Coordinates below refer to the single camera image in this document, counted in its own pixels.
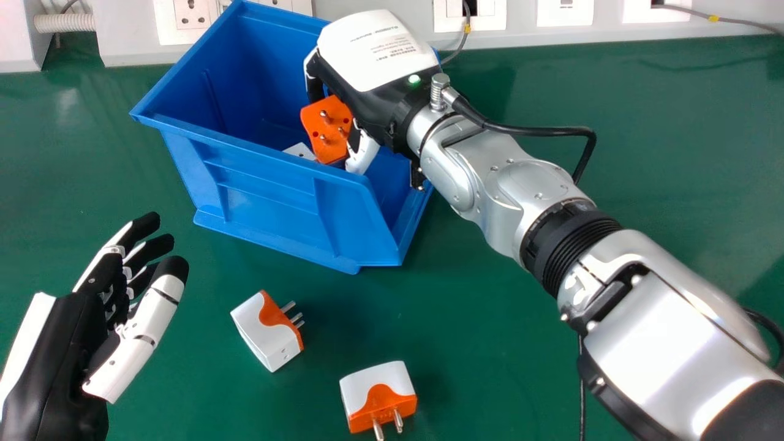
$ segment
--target cable connector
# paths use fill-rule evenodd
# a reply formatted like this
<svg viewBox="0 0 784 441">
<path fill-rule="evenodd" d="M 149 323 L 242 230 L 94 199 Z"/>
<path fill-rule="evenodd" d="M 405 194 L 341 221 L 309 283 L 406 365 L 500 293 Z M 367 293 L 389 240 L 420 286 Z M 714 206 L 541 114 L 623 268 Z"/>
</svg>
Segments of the cable connector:
<svg viewBox="0 0 784 441">
<path fill-rule="evenodd" d="M 266 291 L 260 291 L 231 312 L 242 339 L 270 372 L 280 369 L 305 346 L 299 328 L 305 323 L 302 313 L 291 319 L 286 315 L 293 301 L 279 308 Z"/>
<path fill-rule="evenodd" d="M 376 441 L 384 440 L 382 424 L 394 422 L 403 432 L 403 418 L 416 412 L 416 394 L 402 361 L 393 361 L 354 372 L 340 380 L 340 396 L 351 433 L 373 429 Z"/>
</svg>

